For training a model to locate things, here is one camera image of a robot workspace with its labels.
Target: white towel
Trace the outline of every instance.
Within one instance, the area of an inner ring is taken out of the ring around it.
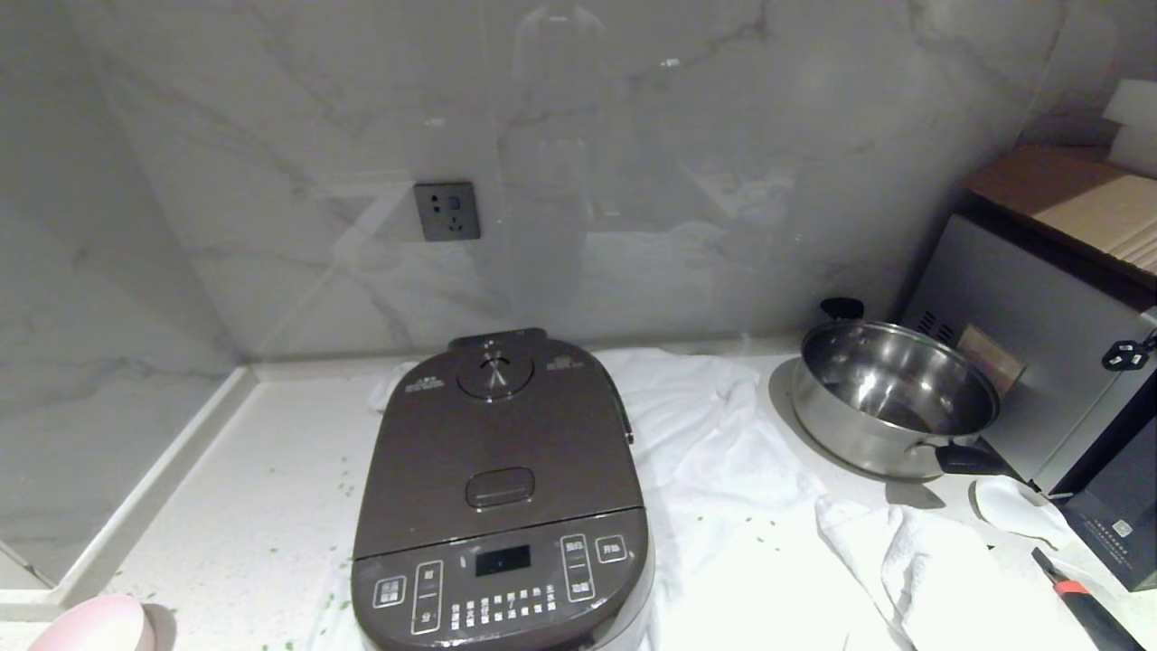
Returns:
[[[1005,578],[973,530],[908,506],[824,496],[820,535],[919,651],[1088,649],[1059,635],[1055,595]]]
[[[816,534],[812,504],[824,488],[760,412],[759,375],[655,349],[596,357],[635,432],[656,552],[642,649],[879,649],[849,642],[886,639],[886,627]],[[400,377],[383,380],[375,406]],[[348,567],[334,570],[337,604],[348,599]],[[358,651],[352,609],[323,611],[307,648]]]

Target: marble backsplash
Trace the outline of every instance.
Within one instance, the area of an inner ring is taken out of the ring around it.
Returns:
[[[237,355],[64,5],[0,25],[0,542],[57,582]]]
[[[1157,74],[1151,0],[67,5],[253,360],[885,316],[963,175]],[[421,241],[427,179],[480,241]]]

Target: cardboard box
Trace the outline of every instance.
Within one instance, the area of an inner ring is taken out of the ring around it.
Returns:
[[[1157,287],[1157,180],[1088,150],[1024,146],[965,186],[1096,261]]]

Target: white countertop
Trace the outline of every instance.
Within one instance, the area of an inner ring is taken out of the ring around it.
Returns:
[[[1031,561],[1038,542],[980,520],[967,476],[885,483],[833,463],[790,412],[788,341],[678,345],[727,353],[761,375],[761,407],[828,491],[867,506],[909,504],[972,526],[1005,572],[1051,590]],[[125,561],[106,592],[146,602],[177,651],[301,650],[327,605],[326,580],[348,563],[361,490],[381,417],[366,399],[397,360],[259,370],[263,383],[214,442]],[[1089,587],[1145,646],[1157,650],[1157,591],[1129,594],[1081,543],[1051,554],[1085,570]],[[0,623],[0,649],[25,649],[42,623]]]

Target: electrical outlet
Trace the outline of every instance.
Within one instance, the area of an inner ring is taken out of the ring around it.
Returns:
[[[414,185],[418,217],[427,242],[478,239],[478,204],[473,183],[419,183]]]

